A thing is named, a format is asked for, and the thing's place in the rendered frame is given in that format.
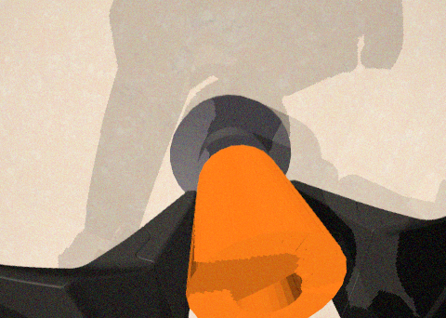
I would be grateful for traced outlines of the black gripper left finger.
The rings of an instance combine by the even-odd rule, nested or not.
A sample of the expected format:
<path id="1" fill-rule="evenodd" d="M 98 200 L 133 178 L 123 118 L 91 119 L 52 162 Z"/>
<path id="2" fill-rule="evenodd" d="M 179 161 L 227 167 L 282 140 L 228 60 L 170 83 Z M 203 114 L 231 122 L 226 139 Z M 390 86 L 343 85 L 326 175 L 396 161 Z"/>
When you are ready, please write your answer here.
<path id="1" fill-rule="evenodd" d="M 77 269 L 0 265 L 0 318 L 189 318 L 197 192 Z"/>

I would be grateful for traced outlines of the orange knob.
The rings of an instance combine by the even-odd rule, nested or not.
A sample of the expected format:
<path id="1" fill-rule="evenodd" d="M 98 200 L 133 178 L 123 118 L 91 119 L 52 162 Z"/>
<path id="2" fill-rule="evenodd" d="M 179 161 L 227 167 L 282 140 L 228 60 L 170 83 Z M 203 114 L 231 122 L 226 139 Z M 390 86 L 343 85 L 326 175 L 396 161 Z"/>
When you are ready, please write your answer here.
<path id="1" fill-rule="evenodd" d="M 346 277 L 346 256 L 257 147 L 213 154 L 198 181 L 187 299 L 197 318 L 309 318 Z"/>

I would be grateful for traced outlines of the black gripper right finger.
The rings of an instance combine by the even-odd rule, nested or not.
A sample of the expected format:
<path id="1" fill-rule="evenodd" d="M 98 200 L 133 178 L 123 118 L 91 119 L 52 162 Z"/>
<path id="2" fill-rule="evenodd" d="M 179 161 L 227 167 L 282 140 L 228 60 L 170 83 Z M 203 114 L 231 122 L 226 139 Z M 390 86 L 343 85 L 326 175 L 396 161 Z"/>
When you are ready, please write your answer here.
<path id="1" fill-rule="evenodd" d="M 431 318 L 446 299 L 446 217 L 421 220 L 291 179 L 346 256 L 339 318 Z"/>

